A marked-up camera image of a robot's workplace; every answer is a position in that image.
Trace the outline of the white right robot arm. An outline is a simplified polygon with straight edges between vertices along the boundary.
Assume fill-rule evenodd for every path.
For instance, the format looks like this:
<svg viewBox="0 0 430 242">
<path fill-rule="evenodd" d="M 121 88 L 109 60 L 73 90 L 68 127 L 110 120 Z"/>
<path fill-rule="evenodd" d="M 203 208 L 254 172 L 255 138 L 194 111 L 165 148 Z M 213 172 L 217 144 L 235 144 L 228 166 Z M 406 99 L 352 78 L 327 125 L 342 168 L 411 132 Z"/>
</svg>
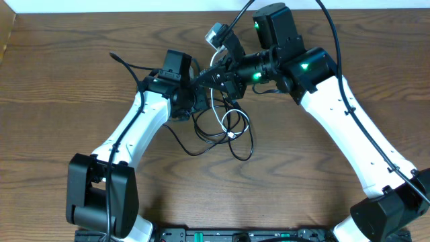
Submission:
<svg viewBox="0 0 430 242">
<path fill-rule="evenodd" d="M 384 137 L 342 73 L 341 57 L 307 49 L 291 10 L 273 3 L 253 14 L 261 51 L 246 54 L 231 25 L 214 24 L 206 41 L 222 55 L 198 76 L 235 103 L 250 85 L 274 81 L 326 130 L 352 166 L 366 197 L 333 230 L 336 241 L 387 241 L 429 209 L 429 171 Z"/>
</svg>

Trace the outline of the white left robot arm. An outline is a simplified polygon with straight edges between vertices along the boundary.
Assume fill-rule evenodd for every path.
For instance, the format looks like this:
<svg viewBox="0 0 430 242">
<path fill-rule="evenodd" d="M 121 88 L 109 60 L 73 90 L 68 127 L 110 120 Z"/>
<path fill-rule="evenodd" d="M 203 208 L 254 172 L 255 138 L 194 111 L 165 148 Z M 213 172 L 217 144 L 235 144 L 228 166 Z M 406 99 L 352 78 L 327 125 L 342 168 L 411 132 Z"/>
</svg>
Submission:
<svg viewBox="0 0 430 242">
<path fill-rule="evenodd" d="M 153 241 L 156 226 L 139 214 L 136 168 L 170 118 L 189 119 L 208 107 L 194 78 L 195 60 L 168 50 L 163 67 L 135 78 L 133 104 L 92 154 L 77 153 L 68 166 L 66 219 L 80 229 L 76 241 Z"/>
</svg>

